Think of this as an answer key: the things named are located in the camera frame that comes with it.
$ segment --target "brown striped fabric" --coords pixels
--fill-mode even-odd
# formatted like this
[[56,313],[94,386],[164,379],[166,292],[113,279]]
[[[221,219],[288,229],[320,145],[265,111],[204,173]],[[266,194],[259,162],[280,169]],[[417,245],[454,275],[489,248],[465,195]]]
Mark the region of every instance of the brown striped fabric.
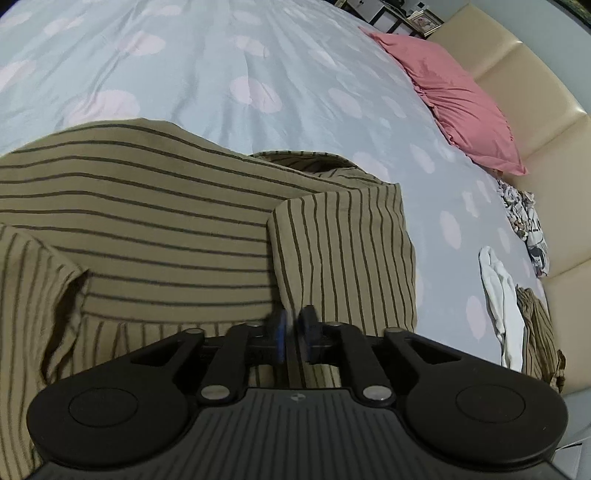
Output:
[[516,288],[517,306],[524,319],[522,373],[543,380],[557,392],[564,387],[566,358],[554,343],[550,316],[531,288]]
[[[11,226],[0,225],[0,478],[22,478],[40,464],[25,415],[37,392],[75,340],[65,312],[67,290],[84,269],[55,249]],[[77,313],[69,320],[80,321]],[[63,339],[52,345],[59,333]]]
[[[0,224],[3,480],[39,464],[24,416],[47,382],[182,329],[223,335],[308,303],[369,335],[416,324],[400,188],[337,155],[249,157],[167,122],[95,122],[0,158]],[[291,385],[339,385],[300,350]]]

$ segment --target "textured black surface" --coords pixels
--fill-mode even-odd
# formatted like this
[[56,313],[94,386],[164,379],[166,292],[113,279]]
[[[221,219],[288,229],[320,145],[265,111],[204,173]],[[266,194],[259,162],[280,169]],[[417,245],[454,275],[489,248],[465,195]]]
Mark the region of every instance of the textured black surface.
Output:
[[53,463],[34,480],[564,479],[551,465],[475,472],[422,450],[393,411],[354,402],[346,390],[250,389],[231,406],[207,408],[166,452],[118,471]]
[[[176,443],[200,408],[242,398],[250,366],[281,361],[285,315],[234,325],[206,339],[187,330],[85,370],[39,392],[27,427],[47,462],[109,469],[149,458]],[[228,395],[204,398],[222,385]]]
[[471,465],[550,458],[567,423],[547,384],[467,355],[424,369],[405,404],[409,428],[425,444]]

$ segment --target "metal screw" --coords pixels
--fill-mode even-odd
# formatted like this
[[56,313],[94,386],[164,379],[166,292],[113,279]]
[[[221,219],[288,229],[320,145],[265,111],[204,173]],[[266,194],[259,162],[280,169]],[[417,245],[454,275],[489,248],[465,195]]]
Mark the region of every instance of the metal screw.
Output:
[[384,330],[384,333],[398,333],[398,332],[404,332],[405,330],[402,328],[398,328],[398,327],[390,327],[390,328],[386,328]]
[[208,385],[201,389],[201,396],[208,400],[223,400],[229,395],[230,390],[223,385]]
[[392,396],[392,390],[383,385],[370,385],[363,389],[363,396],[369,400],[386,400]]

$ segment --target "bed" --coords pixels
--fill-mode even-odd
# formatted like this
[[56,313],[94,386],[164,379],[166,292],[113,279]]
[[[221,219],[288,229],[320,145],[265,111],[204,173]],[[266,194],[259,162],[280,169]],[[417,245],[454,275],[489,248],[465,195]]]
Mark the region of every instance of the bed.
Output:
[[[531,174],[510,181],[536,193],[550,244],[542,285],[496,180],[447,143],[403,69],[360,25],[321,0],[21,0],[0,20],[0,155],[73,125],[135,117],[170,121],[243,154],[342,155],[401,185],[417,259],[417,333],[500,363],[478,260],[491,246],[515,283],[548,295],[566,389],[591,385],[591,223],[581,207],[591,202],[591,119],[477,8],[431,36],[512,126]],[[578,216],[564,214],[573,209]]]
[[447,143],[409,78],[317,0],[22,0],[0,24],[0,154],[97,119],[165,119],[224,147],[336,153],[402,186],[417,333],[499,362],[478,251],[544,292],[496,181]]

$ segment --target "polka dot bedsheet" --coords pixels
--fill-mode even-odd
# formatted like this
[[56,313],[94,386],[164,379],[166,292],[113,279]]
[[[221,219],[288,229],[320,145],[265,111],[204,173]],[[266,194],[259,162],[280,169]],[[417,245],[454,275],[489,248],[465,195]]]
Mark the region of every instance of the polka dot bedsheet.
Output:
[[143,116],[247,154],[343,155],[402,186],[417,332],[499,363],[478,252],[543,298],[525,245],[495,180],[360,25],[322,0],[21,0],[0,20],[0,154]]

